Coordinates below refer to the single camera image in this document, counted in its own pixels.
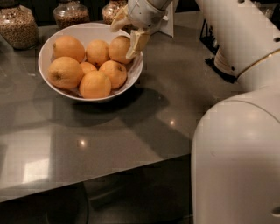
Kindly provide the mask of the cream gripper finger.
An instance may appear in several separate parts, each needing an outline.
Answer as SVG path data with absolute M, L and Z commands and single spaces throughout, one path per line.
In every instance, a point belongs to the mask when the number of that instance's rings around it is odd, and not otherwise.
M 112 32 L 118 32 L 124 26 L 129 25 L 129 24 L 130 24 L 130 19 L 129 19 L 129 15 L 128 15 L 128 5 L 125 5 L 116 13 L 116 15 L 111 23 L 110 30 Z
M 134 59 L 146 47 L 150 33 L 145 29 L 132 30 L 130 33 L 130 47 L 126 53 L 127 59 Z

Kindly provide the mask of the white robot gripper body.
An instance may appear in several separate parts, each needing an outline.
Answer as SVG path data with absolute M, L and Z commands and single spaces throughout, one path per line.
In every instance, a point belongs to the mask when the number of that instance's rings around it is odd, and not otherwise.
M 153 34 L 165 16 L 167 0 L 129 0 L 129 21 L 138 32 Z

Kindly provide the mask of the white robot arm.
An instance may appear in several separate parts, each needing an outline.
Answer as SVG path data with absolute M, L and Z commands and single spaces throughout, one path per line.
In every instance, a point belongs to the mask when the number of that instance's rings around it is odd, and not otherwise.
M 192 140 L 193 224 L 279 224 L 280 30 L 251 0 L 196 0 L 243 94 Z

